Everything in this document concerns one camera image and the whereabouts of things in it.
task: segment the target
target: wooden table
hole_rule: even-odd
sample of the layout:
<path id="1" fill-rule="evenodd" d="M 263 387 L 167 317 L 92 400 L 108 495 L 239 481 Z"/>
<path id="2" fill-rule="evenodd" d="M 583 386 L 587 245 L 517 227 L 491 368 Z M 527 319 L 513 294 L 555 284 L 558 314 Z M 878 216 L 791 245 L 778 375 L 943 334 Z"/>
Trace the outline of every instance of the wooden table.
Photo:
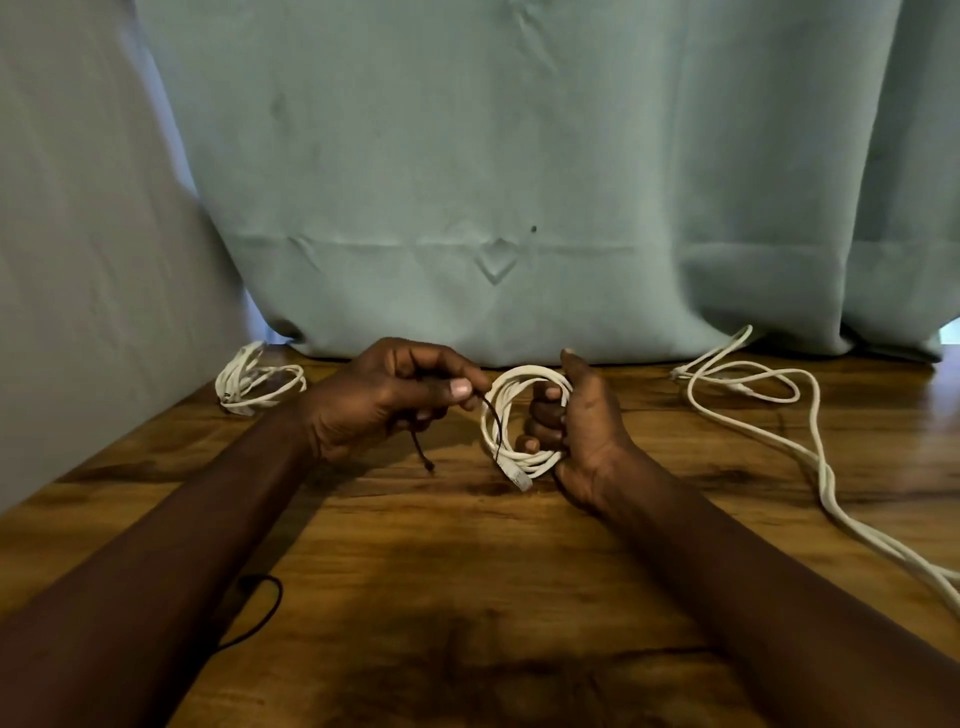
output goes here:
<path id="1" fill-rule="evenodd" d="M 299 360 L 311 379 L 332 371 Z M 841 502 L 960 568 L 960 347 L 935 369 L 860 357 L 804 365 L 824 388 L 821 427 Z M 960 626 L 926 586 L 830 524 L 797 462 L 692 412 L 669 369 L 605 370 L 637 442 L 762 536 L 960 658 Z M 703 402 L 808 436 L 799 405 L 708 388 Z M 433 476 L 401 436 L 318 478 L 336 485 L 332 495 L 304 485 L 258 556 L 286 585 L 282 607 L 209 661 L 174 725 L 762 724 L 715 647 L 643 566 L 550 482 L 515 491 L 482 453 L 475 421 L 451 412 L 425 433 Z M 221 412 L 206 387 L 5 514 L 0 613 L 248 425 Z M 261 587 L 231 631 L 272 599 Z"/>

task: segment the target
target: gray wall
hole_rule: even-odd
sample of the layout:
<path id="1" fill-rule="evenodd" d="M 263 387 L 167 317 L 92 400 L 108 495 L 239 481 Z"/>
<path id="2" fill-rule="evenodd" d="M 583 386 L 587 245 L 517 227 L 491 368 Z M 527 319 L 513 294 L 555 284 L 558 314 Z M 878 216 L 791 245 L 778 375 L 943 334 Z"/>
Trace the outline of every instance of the gray wall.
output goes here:
<path id="1" fill-rule="evenodd" d="M 247 339 L 132 6 L 0 3 L 0 510 Z"/>

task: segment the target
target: fabric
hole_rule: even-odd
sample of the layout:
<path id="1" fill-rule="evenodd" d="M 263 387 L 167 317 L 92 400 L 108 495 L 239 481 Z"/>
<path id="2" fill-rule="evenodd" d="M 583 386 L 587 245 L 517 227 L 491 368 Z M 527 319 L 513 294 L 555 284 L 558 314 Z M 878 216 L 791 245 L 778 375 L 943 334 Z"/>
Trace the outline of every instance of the fabric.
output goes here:
<path id="1" fill-rule="evenodd" d="M 117 0 L 0 3 L 0 511 L 248 340 L 242 285 L 185 160 L 176 176 L 135 28 Z"/>
<path id="2" fill-rule="evenodd" d="M 204 203 L 304 352 L 937 356 L 960 4 L 139 0 Z"/>

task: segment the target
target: forearm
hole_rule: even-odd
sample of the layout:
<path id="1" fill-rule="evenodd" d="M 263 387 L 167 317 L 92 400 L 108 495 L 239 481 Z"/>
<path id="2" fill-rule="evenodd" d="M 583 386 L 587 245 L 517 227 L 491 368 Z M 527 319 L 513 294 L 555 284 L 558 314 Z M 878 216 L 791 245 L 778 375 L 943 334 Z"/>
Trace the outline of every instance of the forearm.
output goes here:
<path id="1" fill-rule="evenodd" d="M 960 666 L 727 516 L 642 453 L 601 511 L 787 724 L 953 725 Z"/>
<path id="2" fill-rule="evenodd" d="M 312 461 L 286 408 L 0 626 L 12 725 L 137 725 Z"/>

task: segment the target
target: tangled white cable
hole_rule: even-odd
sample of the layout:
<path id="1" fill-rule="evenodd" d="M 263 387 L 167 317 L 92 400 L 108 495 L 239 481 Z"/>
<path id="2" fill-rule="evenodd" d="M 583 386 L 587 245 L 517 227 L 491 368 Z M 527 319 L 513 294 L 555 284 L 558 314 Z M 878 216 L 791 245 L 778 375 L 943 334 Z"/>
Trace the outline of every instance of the tangled white cable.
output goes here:
<path id="1" fill-rule="evenodd" d="M 533 479 L 549 471 L 560 461 L 562 456 L 561 453 L 551 450 L 541 450 L 536 453 L 517 452 L 510 444 L 507 421 L 510 419 L 511 403 L 520 392 L 538 381 L 549 381 L 559 386 L 562 393 L 561 404 L 566 406 L 570 392 L 573 391 L 573 387 L 566 377 L 552 369 L 530 365 L 516 367 L 509 372 L 504 372 L 493 383 L 493 388 L 487 395 L 487 399 L 493 406 L 493 411 L 496 412 L 497 417 L 503 424 L 503 431 L 500 431 L 500 427 L 497 426 L 493 417 L 488 419 L 489 409 L 486 406 L 480 417 L 480 429 L 483 432 L 487 450 L 490 451 L 490 455 L 494 458 L 500 470 L 521 491 L 530 488 L 533 485 Z"/>
<path id="2" fill-rule="evenodd" d="M 761 439 L 792 449 L 807 460 L 817 469 L 817 490 L 820 495 L 820 503 L 837 525 L 846 528 L 853 536 L 868 546 L 871 546 L 884 556 L 893 559 L 911 573 L 927 581 L 929 585 L 943 597 L 950 610 L 960 618 L 960 593 L 958 593 L 956 587 L 950 583 L 960 582 L 960 571 L 953 571 L 931 564 L 919 553 L 897 541 L 897 539 L 850 517 L 837 502 L 836 478 L 833 474 L 833 469 L 827 464 L 827 457 L 824 454 L 824 443 L 820 437 L 820 428 L 817 426 L 817 415 L 820 412 L 820 383 L 816 377 L 804 369 L 770 369 L 755 361 L 719 363 L 725 356 L 743 347 L 752 332 L 753 327 L 747 326 L 741 329 L 729 344 L 723 347 L 717 347 L 711 352 L 705 353 L 699 359 L 691 361 L 689 364 L 684 364 L 682 367 L 677 367 L 670 373 L 670 378 L 674 380 L 686 380 L 686 398 L 690 400 L 690 404 L 705 417 L 709 417 L 724 425 L 738 427 Z M 704 364 L 694 370 L 693 367 L 702 361 Z M 728 369 L 754 369 L 758 370 L 758 372 L 753 375 L 731 378 L 717 376 L 720 372 Z M 697 382 L 705 381 L 710 384 L 727 387 L 734 392 L 739 392 L 742 395 L 754 397 L 758 400 L 776 402 L 778 404 L 790 404 L 800 399 L 800 387 L 786 375 L 805 376 L 813 389 L 813 401 L 810 403 L 809 416 L 810 434 L 813 437 L 813 451 L 760 427 L 748 425 L 734 418 L 712 412 L 696 401 L 696 398 L 693 396 L 693 388 Z M 747 382 L 769 378 L 774 378 L 785 384 L 792 392 L 791 396 L 769 397 L 767 395 L 761 395 L 747 386 Z"/>
<path id="3" fill-rule="evenodd" d="M 303 367 L 298 364 L 285 364 L 280 367 L 258 367 L 260 354 L 263 353 L 264 343 L 254 341 L 252 344 L 241 348 L 230 363 L 224 367 L 224 370 L 217 375 L 214 387 L 217 390 L 217 399 L 220 404 L 228 411 L 237 415 L 253 415 L 253 408 L 273 407 L 279 403 L 278 397 L 297 385 L 302 392 L 306 389 L 306 376 L 303 374 Z M 245 399 L 254 387 L 263 384 L 267 379 L 277 372 L 290 372 L 293 378 L 284 382 L 282 386 L 273 392 Z"/>

